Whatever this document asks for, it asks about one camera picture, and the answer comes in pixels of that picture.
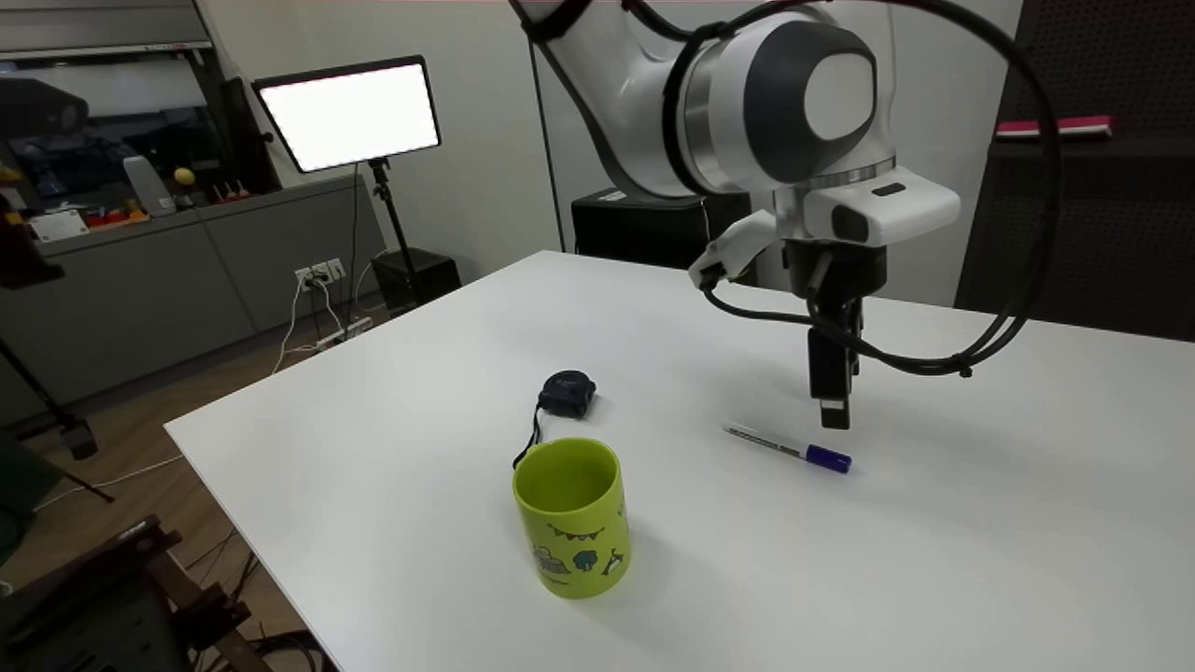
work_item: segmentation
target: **wall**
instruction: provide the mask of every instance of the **wall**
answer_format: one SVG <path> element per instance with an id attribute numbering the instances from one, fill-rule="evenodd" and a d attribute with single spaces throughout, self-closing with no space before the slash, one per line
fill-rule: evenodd
<path id="1" fill-rule="evenodd" d="M 246 82 L 422 52 L 444 146 L 392 161 L 407 239 L 452 254 L 467 280 L 560 246 L 530 56 L 508 4 L 202 0 L 202 11 L 228 75 Z M 284 183 L 336 175 L 295 175 L 280 146 L 273 161 Z"/>
<path id="2" fill-rule="evenodd" d="M 1019 0 L 960 0 L 963 7 L 1016 30 Z M 654 0 L 680 26 L 698 26 L 751 7 L 751 0 Z M 571 243 L 571 202 L 605 190 L 583 116 L 568 101 L 560 78 L 538 60 L 549 149 L 560 194 L 560 220 Z M 885 295 L 952 302 L 971 239 L 975 202 L 986 172 L 986 146 L 997 119 L 1005 63 L 967 34 L 915 11 L 896 11 L 896 108 L 893 131 L 900 161 L 963 194 L 963 220 L 952 231 L 904 243 L 893 250 L 893 280 Z M 766 265 L 766 284 L 784 287 L 777 261 Z"/>

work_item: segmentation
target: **black box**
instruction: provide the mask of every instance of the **black box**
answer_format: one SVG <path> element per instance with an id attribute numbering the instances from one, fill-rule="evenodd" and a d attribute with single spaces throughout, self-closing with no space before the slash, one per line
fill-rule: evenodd
<path id="1" fill-rule="evenodd" d="M 373 276 L 388 310 L 415 310 L 459 287 L 452 258 L 411 250 L 415 284 L 400 250 L 373 258 Z"/>
<path id="2" fill-rule="evenodd" d="M 646 202 L 601 190 L 571 202 L 571 228 L 579 254 L 687 269 L 710 239 L 747 213 L 747 194 L 706 198 L 702 213 L 698 198 Z"/>

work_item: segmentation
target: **desk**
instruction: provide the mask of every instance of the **desk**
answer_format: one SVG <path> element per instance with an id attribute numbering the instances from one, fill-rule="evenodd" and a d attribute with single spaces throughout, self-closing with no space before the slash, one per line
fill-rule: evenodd
<path id="1" fill-rule="evenodd" d="M 780 291 L 724 291 L 795 310 Z M 986 317 L 870 302 L 934 355 Z M 627 474 L 635 564 L 534 579 L 508 463 L 553 370 Z M 837 478 L 724 437 L 825 441 L 803 332 L 683 273 L 534 254 L 168 426 L 351 672 L 1124 672 L 1195 665 L 1195 347 L 1031 325 L 975 381 L 866 362 Z"/>

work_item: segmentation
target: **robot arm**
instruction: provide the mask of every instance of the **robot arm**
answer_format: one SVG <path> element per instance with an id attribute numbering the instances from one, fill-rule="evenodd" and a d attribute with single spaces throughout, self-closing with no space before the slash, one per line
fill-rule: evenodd
<path id="1" fill-rule="evenodd" d="M 527 26 L 575 11 L 541 49 L 605 172 L 631 194 L 795 194 L 780 235 L 859 246 L 893 246 L 960 213 L 952 190 L 896 172 L 893 22 L 881 4 L 784 11 L 706 41 L 687 63 L 642 52 L 627 4 L 512 4 Z"/>
<path id="2" fill-rule="evenodd" d="M 512 0 L 575 97 L 631 194 L 773 194 L 695 261 L 713 291 L 769 243 L 784 243 L 810 314 L 863 329 L 863 295 L 885 284 L 885 246 L 937 231 L 960 198 L 896 164 L 893 19 L 881 4 L 825 0 L 706 30 L 654 60 L 627 30 L 646 0 Z M 810 329 L 810 392 L 822 422 L 848 429 L 859 355 Z"/>

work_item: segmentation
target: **green mug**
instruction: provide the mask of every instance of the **green mug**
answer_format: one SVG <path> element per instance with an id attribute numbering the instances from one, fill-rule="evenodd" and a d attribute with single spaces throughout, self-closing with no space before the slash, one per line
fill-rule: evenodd
<path id="1" fill-rule="evenodd" d="M 631 564 L 620 459 L 583 437 L 538 444 L 512 478 L 538 579 L 560 597 L 612 590 Z"/>

